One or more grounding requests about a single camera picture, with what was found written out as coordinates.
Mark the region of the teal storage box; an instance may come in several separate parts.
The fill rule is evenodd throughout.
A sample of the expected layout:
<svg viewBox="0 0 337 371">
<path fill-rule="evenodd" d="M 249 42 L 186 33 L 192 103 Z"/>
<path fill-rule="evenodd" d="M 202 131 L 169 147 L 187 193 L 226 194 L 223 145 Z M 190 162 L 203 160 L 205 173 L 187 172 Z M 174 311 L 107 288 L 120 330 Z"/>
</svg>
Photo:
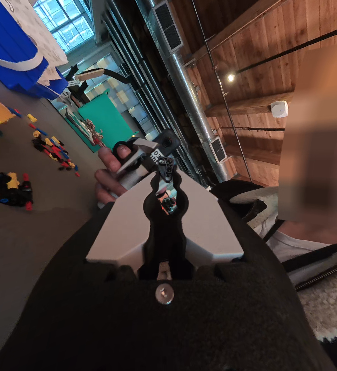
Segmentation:
<svg viewBox="0 0 337 371">
<path fill-rule="evenodd" d="M 109 95 L 103 93 L 78 109 L 83 119 L 90 120 L 97 132 L 102 133 L 102 142 L 113 149 L 120 141 L 128 141 L 139 133 L 132 129 L 112 103 Z"/>
</svg>

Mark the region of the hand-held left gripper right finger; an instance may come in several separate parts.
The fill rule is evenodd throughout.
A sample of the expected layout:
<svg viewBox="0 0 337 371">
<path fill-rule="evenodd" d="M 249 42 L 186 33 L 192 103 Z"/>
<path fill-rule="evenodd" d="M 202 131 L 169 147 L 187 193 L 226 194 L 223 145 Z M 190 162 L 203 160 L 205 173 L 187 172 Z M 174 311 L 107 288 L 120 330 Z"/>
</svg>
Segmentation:
<svg viewBox="0 0 337 371">
<path fill-rule="evenodd" d="M 177 173 L 181 178 L 180 189 L 189 203 L 181 219 L 187 241 L 185 258 L 196 268 L 242 258 L 244 251 L 218 198 L 181 170 Z"/>
</svg>

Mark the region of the brown toy model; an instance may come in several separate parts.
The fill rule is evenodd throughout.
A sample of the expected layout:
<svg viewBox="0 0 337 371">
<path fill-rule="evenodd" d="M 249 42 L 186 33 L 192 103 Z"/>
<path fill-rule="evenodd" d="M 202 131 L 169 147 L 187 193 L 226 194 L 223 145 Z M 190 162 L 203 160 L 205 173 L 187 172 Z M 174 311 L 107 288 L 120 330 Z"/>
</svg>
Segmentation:
<svg viewBox="0 0 337 371">
<path fill-rule="evenodd" d="M 89 119 L 86 119 L 84 121 L 84 123 L 85 123 L 85 126 L 87 127 L 88 131 L 91 134 L 92 145 L 93 146 L 99 146 L 99 147 L 106 147 L 106 145 L 103 142 L 104 136 L 102 135 L 102 130 L 100 132 L 97 132 L 96 128 L 95 128 L 95 125 Z"/>
</svg>

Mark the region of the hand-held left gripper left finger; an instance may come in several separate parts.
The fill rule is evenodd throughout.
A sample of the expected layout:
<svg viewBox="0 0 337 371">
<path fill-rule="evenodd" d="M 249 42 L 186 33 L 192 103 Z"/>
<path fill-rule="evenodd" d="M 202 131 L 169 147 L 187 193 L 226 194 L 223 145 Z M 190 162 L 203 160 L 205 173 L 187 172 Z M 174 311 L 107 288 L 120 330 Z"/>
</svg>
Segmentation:
<svg viewBox="0 0 337 371">
<path fill-rule="evenodd" d="M 161 204 L 153 193 L 148 202 L 148 216 L 143 206 L 153 191 L 151 182 L 156 179 L 156 172 L 149 174 L 115 201 L 86 256 L 87 262 L 112 265 L 147 263 L 144 246 L 149 239 L 151 222 L 161 218 Z"/>
</svg>

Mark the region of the blue plastic bin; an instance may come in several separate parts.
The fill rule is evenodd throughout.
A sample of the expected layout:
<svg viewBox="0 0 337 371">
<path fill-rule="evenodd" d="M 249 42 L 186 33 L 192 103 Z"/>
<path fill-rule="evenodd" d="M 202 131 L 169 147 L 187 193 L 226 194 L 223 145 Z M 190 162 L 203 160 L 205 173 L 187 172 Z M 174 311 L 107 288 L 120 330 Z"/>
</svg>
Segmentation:
<svg viewBox="0 0 337 371">
<path fill-rule="evenodd" d="M 67 81 L 56 67 L 60 81 L 50 83 L 50 87 L 39 84 L 48 65 L 34 42 L 0 2 L 0 81 L 10 90 L 55 100 L 67 88 Z"/>
</svg>

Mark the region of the person's white shirt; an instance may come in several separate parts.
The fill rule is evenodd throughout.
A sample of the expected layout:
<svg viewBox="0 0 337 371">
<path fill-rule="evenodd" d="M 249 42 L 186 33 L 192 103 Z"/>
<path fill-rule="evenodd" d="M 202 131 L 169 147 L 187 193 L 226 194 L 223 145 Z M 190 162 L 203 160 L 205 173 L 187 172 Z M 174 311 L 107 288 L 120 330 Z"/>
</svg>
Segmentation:
<svg viewBox="0 0 337 371">
<path fill-rule="evenodd" d="M 292 238 L 280 231 L 276 231 L 267 241 L 267 245 L 277 256 L 280 262 L 287 261 L 294 257 L 313 252 L 320 248 L 328 246 L 328 244 L 312 242 L 307 240 L 299 240 Z M 297 271 L 288 273 L 291 282 L 297 285 L 307 279 L 319 274 L 324 270 L 324 262 L 315 262 L 306 267 L 302 267 Z"/>
</svg>

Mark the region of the silver ventilation duct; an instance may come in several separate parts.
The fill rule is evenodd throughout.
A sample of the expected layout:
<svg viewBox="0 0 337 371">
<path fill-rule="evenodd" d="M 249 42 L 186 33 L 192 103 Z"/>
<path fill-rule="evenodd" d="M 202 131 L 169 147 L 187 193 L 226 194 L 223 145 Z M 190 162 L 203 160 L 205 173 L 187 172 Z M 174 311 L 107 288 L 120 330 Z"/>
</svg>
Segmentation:
<svg viewBox="0 0 337 371">
<path fill-rule="evenodd" d="M 212 169 L 218 181 L 225 182 L 231 179 L 231 175 L 229 174 L 229 171 L 225 165 L 225 162 L 222 164 L 217 164 L 214 158 L 214 155 L 208 145 L 208 143 L 215 137 L 215 134 L 213 133 L 213 129 L 208 123 L 203 107 L 200 103 L 197 91 L 193 85 L 192 80 L 190 79 L 187 68 L 184 65 L 184 60 L 181 55 L 181 49 L 185 46 L 185 43 L 184 43 L 184 40 L 181 34 L 180 36 L 184 43 L 181 49 L 179 49 L 174 54 L 169 55 L 169 53 L 164 47 L 164 43 L 163 43 L 164 40 L 163 40 L 162 34 L 160 32 L 160 29 L 158 27 L 158 24 L 152 12 L 152 9 L 160 2 L 161 1 L 152 1 L 152 0 L 137 0 L 136 1 L 137 6 L 147 25 L 147 28 L 150 34 L 152 35 L 152 39 L 166 66 L 166 69 L 169 73 L 171 81 L 173 82 L 173 85 L 186 110 L 186 113 L 189 116 L 189 119 L 194 127 L 194 130 L 199 138 L 199 141 L 201 142 L 204 152 L 209 159 L 210 165 L 212 166 Z"/>
</svg>

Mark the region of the white ceiling vent grille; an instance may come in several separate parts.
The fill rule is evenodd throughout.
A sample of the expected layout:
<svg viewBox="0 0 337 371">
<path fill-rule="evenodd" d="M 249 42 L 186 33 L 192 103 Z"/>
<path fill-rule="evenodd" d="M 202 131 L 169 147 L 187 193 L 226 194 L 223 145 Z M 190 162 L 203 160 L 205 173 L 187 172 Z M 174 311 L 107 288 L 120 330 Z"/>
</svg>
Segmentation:
<svg viewBox="0 0 337 371">
<path fill-rule="evenodd" d="M 152 12 L 162 34 L 165 49 L 169 55 L 174 54 L 183 47 L 184 43 L 168 1 L 161 1 Z"/>
<path fill-rule="evenodd" d="M 224 163 L 227 159 L 228 156 L 226 154 L 226 151 L 224 149 L 223 143 L 221 141 L 221 138 L 216 135 L 209 143 L 208 143 L 214 158 L 217 162 L 217 164 L 222 164 Z"/>
</svg>

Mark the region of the green plastic bin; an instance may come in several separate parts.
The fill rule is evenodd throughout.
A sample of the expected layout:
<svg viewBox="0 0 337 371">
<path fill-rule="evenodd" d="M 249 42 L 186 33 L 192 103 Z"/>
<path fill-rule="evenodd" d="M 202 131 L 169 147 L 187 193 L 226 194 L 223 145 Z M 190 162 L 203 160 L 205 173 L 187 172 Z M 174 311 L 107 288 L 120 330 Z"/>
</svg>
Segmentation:
<svg viewBox="0 0 337 371">
<path fill-rule="evenodd" d="M 87 127 L 85 126 L 84 121 L 79 120 L 77 117 L 75 117 L 72 114 L 69 114 L 68 112 L 65 113 L 64 118 L 70 125 L 70 127 L 73 129 L 73 131 L 76 132 L 76 134 L 81 138 L 81 140 L 93 153 L 96 153 L 99 150 L 99 148 L 101 148 L 99 146 L 92 145 L 91 134 L 88 131 Z"/>
</svg>

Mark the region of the large grid window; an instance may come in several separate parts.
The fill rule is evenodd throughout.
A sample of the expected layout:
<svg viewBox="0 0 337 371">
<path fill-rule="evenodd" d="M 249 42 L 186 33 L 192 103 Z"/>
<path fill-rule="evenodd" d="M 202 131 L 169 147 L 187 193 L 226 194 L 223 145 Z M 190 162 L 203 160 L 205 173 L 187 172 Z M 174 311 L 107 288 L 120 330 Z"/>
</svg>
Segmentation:
<svg viewBox="0 0 337 371">
<path fill-rule="evenodd" d="M 95 36 L 89 1 L 39 0 L 33 8 L 66 54 Z"/>
</svg>

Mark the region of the white printed paper bag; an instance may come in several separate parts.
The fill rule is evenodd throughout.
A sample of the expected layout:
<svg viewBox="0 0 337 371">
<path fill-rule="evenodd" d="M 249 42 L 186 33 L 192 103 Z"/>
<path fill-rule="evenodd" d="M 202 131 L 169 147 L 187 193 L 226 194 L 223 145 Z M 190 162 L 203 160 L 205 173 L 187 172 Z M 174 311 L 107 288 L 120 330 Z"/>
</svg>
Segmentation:
<svg viewBox="0 0 337 371">
<path fill-rule="evenodd" d="M 38 83 L 50 87 L 50 83 L 59 82 L 61 77 L 55 68 L 66 65 L 68 59 L 54 36 L 35 11 L 33 7 L 35 1 L 1 0 L 0 2 L 21 29 L 34 42 L 40 54 L 49 64 L 39 78 Z"/>
</svg>

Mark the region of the yellow black toy connector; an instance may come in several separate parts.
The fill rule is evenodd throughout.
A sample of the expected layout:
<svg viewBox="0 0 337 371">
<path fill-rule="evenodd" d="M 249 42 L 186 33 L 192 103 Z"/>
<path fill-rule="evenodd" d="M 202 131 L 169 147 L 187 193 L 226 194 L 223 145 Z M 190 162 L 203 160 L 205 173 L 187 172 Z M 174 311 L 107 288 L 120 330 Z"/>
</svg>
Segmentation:
<svg viewBox="0 0 337 371">
<path fill-rule="evenodd" d="M 0 173 L 0 203 L 6 206 L 23 207 L 25 201 L 19 189 L 17 174 Z"/>
</svg>

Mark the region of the black toy connector piece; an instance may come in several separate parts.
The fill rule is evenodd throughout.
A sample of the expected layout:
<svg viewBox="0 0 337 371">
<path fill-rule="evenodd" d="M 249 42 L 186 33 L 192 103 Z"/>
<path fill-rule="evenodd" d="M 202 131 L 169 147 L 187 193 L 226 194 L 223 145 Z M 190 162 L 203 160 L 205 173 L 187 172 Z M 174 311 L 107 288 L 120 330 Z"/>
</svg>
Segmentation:
<svg viewBox="0 0 337 371">
<path fill-rule="evenodd" d="M 175 160 L 171 157 L 158 158 L 157 169 L 162 181 L 164 181 L 165 183 L 171 183 L 174 165 Z"/>
</svg>

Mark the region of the scattered colourful toy pieces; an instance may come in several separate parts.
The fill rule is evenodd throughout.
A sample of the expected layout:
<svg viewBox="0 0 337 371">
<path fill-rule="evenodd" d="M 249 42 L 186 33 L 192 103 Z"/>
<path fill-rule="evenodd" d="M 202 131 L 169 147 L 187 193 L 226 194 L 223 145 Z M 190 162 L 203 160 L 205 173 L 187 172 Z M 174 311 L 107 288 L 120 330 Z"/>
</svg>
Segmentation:
<svg viewBox="0 0 337 371">
<path fill-rule="evenodd" d="M 64 143 L 54 136 L 50 137 L 45 131 L 37 127 L 35 125 L 37 119 L 31 114 L 27 114 L 26 118 L 28 121 L 28 126 L 33 129 L 33 147 L 37 151 L 44 153 L 49 158 L 56 161 L 59 165 L 59 171 L 66 170 L 69 172 L 74 172 L 76 177 L 80 177 L 78 166 L 70 159 L 68 151 L 64 149 Z"/>
</svg>

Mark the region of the person's right hand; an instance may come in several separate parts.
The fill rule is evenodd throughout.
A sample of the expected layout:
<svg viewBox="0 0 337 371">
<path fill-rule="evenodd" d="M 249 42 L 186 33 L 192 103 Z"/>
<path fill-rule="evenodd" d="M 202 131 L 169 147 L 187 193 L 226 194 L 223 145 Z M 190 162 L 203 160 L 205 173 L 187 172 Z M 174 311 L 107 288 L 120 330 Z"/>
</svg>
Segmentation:
<svg viewBox="0 0 337 371">
<path fill-rule="evenodd" d="M 107 147 L 99 149 L 97 154 L 104 167 L 95 172 L 95 194 L 98 203 L 106 205 L 115 202 L 116 198 L 127 192 L 126 188 L 119 182 L 122 174 L 117 174 L 117 172 L 122 166 L 120 159 L 125 159 L 130 153 L 131 150 L 125 145 L 117 148 L 117 157 Z"/>
</svg>

